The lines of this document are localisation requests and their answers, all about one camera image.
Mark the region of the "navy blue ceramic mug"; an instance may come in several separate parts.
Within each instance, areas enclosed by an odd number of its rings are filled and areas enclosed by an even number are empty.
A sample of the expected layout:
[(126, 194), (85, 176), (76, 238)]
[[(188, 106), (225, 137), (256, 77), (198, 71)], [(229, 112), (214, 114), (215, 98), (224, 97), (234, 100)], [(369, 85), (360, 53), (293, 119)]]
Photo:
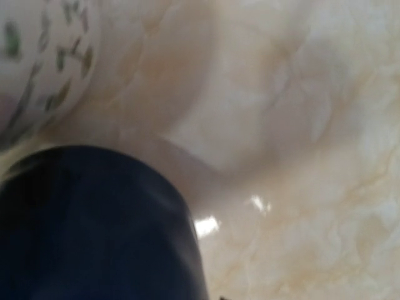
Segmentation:
[(207, 299), (185, 200), (137, 159), (36, 152), (1, 184), (2, 299)]

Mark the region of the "white floral print mug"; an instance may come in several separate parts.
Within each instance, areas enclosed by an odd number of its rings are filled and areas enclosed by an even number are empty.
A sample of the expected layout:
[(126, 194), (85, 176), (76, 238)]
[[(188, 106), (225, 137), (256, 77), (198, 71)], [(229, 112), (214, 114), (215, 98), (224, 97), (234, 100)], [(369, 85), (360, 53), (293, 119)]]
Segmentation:
[(1, 148), (76, 105), (100, 43), (98, 1), (1, 1)]

